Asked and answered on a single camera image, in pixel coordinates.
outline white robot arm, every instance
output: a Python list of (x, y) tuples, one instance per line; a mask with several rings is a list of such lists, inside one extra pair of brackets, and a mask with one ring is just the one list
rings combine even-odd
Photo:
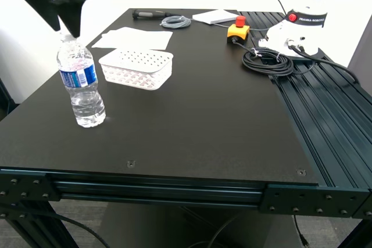
[(306, 53), (318, 52), (318, 38), (327, 17), (328, 0), (300, 0), (289, 11), (283, 21), (270, 28), (267, 37), (259, 45), (273, 49), (287, 56), (299, 56), (288, 48), (290, 45), (302, 45)]

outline blue bottle label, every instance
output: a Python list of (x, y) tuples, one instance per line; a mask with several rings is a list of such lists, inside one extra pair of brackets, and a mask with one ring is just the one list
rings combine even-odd
[(67, 87), (86, 87), (97, 80), (94, 64), (75, 72), (59, 71), (62, 81)]

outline white notepad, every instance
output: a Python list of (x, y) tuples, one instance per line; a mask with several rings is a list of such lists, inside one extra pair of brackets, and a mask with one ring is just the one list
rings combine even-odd
[(225, 10), (214, 10), (206, 13), (193, 15), (192, 18), (207, 24), (224, 23), (225, 21), (235, 20), (238, 15), (226, 12)]

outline coiled gray cable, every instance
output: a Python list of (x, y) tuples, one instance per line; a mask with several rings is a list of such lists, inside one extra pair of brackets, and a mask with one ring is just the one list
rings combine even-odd
[(165, 28), (183, 28), (188, 27), (191, 24), (191, 20), (184, 16), (171, 16), (166, 17), (162, 20), (160, 24), (162, 27)]

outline screwdriver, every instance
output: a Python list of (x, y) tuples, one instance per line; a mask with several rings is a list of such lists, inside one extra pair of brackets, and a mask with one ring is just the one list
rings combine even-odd
[(148, 10), (141, 10), (141, 9), (133, 10), (133, 19), (137, 19), (139, 17), (146, 17), (148, 19), (164, 19), (165, 17), (170, 17), (170, 16), (180, 16), (180, 15), (168, 13), (168, 12), (161, 12), (161, 11), (148, 11)]

